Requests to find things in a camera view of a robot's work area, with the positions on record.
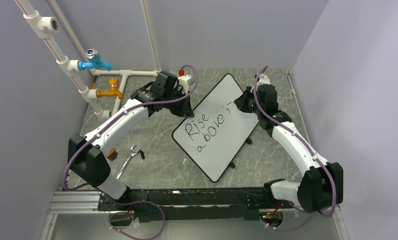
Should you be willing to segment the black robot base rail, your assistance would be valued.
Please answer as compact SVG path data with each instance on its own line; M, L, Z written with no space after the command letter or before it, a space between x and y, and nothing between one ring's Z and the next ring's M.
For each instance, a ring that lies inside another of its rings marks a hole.
M132 189L127 200L112 202L99 197L100 212L128 212L124 220L115 216L112 223L124 226L132 220L141 223L165 218L174 220L243 219L257 221L267 213L278 214L284 202L269 196L263 187Z

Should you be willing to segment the white whiteboard black frame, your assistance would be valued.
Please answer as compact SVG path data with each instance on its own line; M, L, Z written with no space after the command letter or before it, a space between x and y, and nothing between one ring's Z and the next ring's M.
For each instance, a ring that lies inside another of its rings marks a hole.
M172 132L172 139L216 183L258 124L253 113L244 113L230 100L243 90L227 73Z

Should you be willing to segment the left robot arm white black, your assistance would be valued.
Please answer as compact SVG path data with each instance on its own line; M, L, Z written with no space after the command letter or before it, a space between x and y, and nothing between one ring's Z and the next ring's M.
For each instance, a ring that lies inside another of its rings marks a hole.
M68 164L63 178L75 173L86 185L108 195L116 209L126 209L132 200L131 189L112 175L108 155L136 125L161 109L182 118L194 117L190 96L197 88L198 75L193 73L176 76L159 72L154 81L137 89L105 123L83 136L74 134L68 142Z

